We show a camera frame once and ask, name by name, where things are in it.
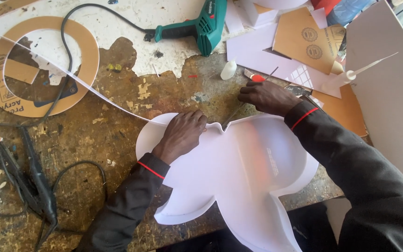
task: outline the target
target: person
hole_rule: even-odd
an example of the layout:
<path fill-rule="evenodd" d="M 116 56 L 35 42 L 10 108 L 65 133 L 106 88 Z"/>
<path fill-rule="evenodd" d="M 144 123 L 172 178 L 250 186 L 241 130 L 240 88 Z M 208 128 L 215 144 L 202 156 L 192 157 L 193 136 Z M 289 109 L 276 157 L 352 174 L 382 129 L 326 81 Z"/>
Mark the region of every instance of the person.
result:
<path fill-rule="evenodd" d="M 280 86 L 249 82 L 238 100 L 284 117 L 302 146 L 349 199 L 338 251 L 403 251 L 403 175 L 383 155 L 333 118 Z M 125 251 L 170 164 L 198 145 L 201 111 L 180 113 L 160 143 L 131 169 L 81 238 L 76 251 Z"/>

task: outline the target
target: glue bottle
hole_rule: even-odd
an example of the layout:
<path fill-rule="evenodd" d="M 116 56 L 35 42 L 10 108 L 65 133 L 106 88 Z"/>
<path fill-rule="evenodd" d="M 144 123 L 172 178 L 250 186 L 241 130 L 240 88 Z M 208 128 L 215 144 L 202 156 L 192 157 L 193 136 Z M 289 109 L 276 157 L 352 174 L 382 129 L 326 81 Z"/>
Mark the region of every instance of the glue bottle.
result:
<path fill-rule="evenodd" d="M 390 55 L 390 56 L 385 57 L 383 59 L 377 60 L 377 61 L 375 61 L 375 62 L 373 62 L 373 63 L 371 63 L 371 64 L 369 64 L 369 65 L 367 65 L 365 67 L 360 68 L 357 71 L 349 70 L 349 71 L 340 73 L 339 75 L 335 76 L 332 80 L 324 83 L 321 86 L 321 89 L 322 89 L 323 92 L 329 92 L 329 91 L 332 91 L 334 89 L 340 88 L 341 86 L 349 84 L 349 83 L 351 83 L 351 81 L 353 81 L 356 78 L 357 74 L 367 70 L 368 68 L 376 65 L 380 61 L 385 60 L 386 58 L 389 58 L 389 57 L 391 57 L 393 55 Z"/>
<path fill-rule="evenodd" d="M 231 61 L 228 61 L 225 64 L 225 66 L 220 74 L 220 77 L 222 78 L 222 80 L 227 80 L 227 79 L 233 77 L 234 74 L 236 73 L 236 69 L 237 69 L 236 58 L 237 57 L 234 57 L 234 59 L 232 59 Z"/>

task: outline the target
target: wooden workbench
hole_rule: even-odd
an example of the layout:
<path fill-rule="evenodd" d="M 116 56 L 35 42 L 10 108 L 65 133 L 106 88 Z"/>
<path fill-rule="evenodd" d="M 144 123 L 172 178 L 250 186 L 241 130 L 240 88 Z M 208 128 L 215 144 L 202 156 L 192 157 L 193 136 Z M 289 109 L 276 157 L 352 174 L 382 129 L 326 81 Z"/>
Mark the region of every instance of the wooden workbench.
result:
<path fill-rule="evenodd" d="M 22 40 L 26 46 L 29 42 Z M 136 76 L 131 68 L 136 61 L 136 51 L 130 40 L 118 38 L 109 50 L 99 49 L 100 64 L 94 88 L 120 106 L 146 118 L 153 118 L 166 112 L 182 112 L 202 109 L 209 122 L 223 122 L 239 105 L 236 96 L 247 79 L 239 67 L 232 79 L 222 81 L 219 77 L 226 63 L 226 55 L 210 57 L 192 56 L 186 60 L 182 77 L 176 78 L 167 71 L 156 75 Z M 22 50 L 14 50 L 9 56 L 37 66 Z M 123 66 L 120 73 L 107 70 L 108 64 Z M 25 99 L 49 100 L 55 96 L 58 86 L 43 85 L 46 71 L 40 72 L 32 86 L 6 78 L 11 90 Z M 149 96 L 138 99 L 144 79 Z M 273 79 L 281 86 L 288 85 Z M 233 119 L 258 113 L 254 107 L 245 106 Z M 23 122 L 25 117 L 14 116 L 0 108 L 0 122 Z M 29 130 L 35 148 L 39 153 L 44 172 L 52 183 L 59 171 L 80 160 L 100 163 L 107 175 L 109 192 L 112 193 L 129 173 L 136 162 L 135 143 L 146 122 L 127 115 L 109 105 L 96 95 L 88 93 L 79 103 L 63 113 L 51 116 L 45 123 Z M 0 136 L 13 151 L 18 162 L 27 167 L 25 152 L 17 130 L 0 127 Z M 0 175 L 0 185 L 7 181 Z M 175 242 L 224 228 L 225 222 L 214 204 L 204 215 L 181 225 L 159 225 L 153 218 L 157 207 L 166 202 L 171 188 L 162 186 L 147 210 L 143 222 L 134 233 L 129 251 L 149 251 Z M 287 210 L 342 196 L 342 191 L 331 181 L 322 166 L 302 191 L 281 197 Z M 98 170 L 82 164 L 68 172 L 59 184 L 56 193 L 59 223 L 61 227 L 84 231 L 103 205 L 102 183 Z M 0 211 L 15 213 L 21 209 L 14 188 L 7 183 L 0 189 Z M 32 214 L 21 217 L 0 217 L 0 251 L 33 250 L 41 221 Z M 43 252 L 64 252 L 76 247 L 80 236 L 53 233 L 44 243 Z"/>

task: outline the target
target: white plastic strip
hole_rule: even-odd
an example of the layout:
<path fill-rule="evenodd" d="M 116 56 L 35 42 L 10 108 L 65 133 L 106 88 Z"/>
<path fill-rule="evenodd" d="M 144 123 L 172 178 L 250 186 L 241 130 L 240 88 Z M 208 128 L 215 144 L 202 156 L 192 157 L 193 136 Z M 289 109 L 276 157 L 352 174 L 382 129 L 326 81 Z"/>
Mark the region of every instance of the white plastic strip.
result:
<path fill-rule="evenodd" d="M 85 88 L 87 88 L 88 90 L 90 90 L 91 92 L 93 92 L 94 94 L 96 94 L 97 96 L 99 96 L 100 98 L 102 98 L 103 100 L 105 100 L 106 102 L 108 102 L 109 104 L 115 106 L 116 108 L 118 108 L 118 109 L 120 109 L 120 110 L 122 110 L 122 111 L 124 111 L 124 112 L 127 112 L 128 114 L 130 114 L 130 115 L 132 115 L 132 116 L 135 116 L 135 117 L 138 117 L 138 118 L 140 118 L 140 119 L 143 119 L 144 121 L 147 121 L 147 122 L 150 122 L 150 123 L 153 123 L 153 124 L 157 124 L 157 125 L 167 126 L 167 124 L 165 124 L 165 123 L 162 123 L 162 122 L 154 122 L 154 121 L 152 121 L 152 120 L 149 120 L 149 119 L 144 118 L 144 117 L 140 117 L 140 116 L 138 116 L 138 115 L 136 115 L 136 114 L 134 114 L 134 113 L 132 113 L 132 112 L 130 112 L 130 111 L 124 109 L 123 107 L 121 107 L 121 106 L 117 105 L 116 103 L 112 102 L 111 100 L 109 100 L 107 97 L 103 96 L 101 93 L 99 93 L 99 92 L 96 91 L 94 88 L 92 88 L 91 85 L 89 85 L 88 83 L 85 83 L 85 82 L 82 81 L 79 77 L 75 76 L 73 73 L 69 72 L 68 70 L 66 70 L 66 69 L 64 69 L 64 68 L 62 68 L 62 67 L 60 67 L 58 64 L 54 63 L 52 60 L 49 60 L 49 59 L 45 58 L 45 57 L 42 56 L 42 55 L 39 55 L 39 54 L 37 54 L 37 53 L 34 53 L 33 51 L 31 51 L 31 49 L 29 49 L 29 48 L 23 46 L 22 44 L 19 44 L 18 42 L 15 42 L 15 41 L 13 41 L 13 40 L 11 40 L 11 39 L 8 39 L 8 38 L 6 38 L 6 37 L 3 37 L 3 36 L 1 36 L 1 35 L 0 35 L 0 39 L 5 39 L 5 40 L 10 41 L 11 43 L 13 43 L 13 45 L 17 44 L 17 45 L 19 45 L 19 46 L 25 48 L 26 50 L 29 50 L 29 51 L 31 52 L 33 58 L 34 58 L 34 57 L 35 57 L 36 59 L 40 58 L 40 59 L 42 59 L 42 60 L 45 60 L 45 61 L 49 62 L 50 64 L 53 65 L 53 67 L 55 67 L 55 68 L 57 68 L 58 70 L 60 70 L 60 71 L 62 71 L 62 72 L 64 72 L 64 73 L 66 73 L 66 74 L 69 75 L 71 78 L 73 78 L 76 82 L 80 83 L 82 86 L 84 86 Z"/>

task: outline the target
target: circular cardboard cutout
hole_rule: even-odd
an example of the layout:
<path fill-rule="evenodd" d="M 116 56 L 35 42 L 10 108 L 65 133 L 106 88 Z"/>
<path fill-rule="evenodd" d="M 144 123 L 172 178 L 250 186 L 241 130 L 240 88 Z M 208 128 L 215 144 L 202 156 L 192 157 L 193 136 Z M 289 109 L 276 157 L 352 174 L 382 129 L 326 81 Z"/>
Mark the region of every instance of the circular cardboard cutout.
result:
<path fill-rule="evenodd" d="M 13 41 L 19 41 L 29 32 L 41 29 L 53 29 L 60 31 L 63 18 L 61 17 L 35 17 L 23 21 L 10 29 L 4 37 Z M 85 83 L 92 85 L 99 67 L 99 49 L 91 32 L 81 24 L 68 20 L 65 26 L 66 34 L 73 37 L 81 50 L 82 64 L 78 77 Z M 7 87 L 4 80 L 3 67 L 15 44 L 6 39 L 0 39 L 0 107 L 10 113 L 24 117 L 43 117 L 52 102 L 36 102 L 22 99 L 14 95 Z M 64 91 L 62 98 L 57 102 L 50 115 L 63 112 L 74 106 L 88 92 L 80 83 L 76 82 L 70 89 Z"/>

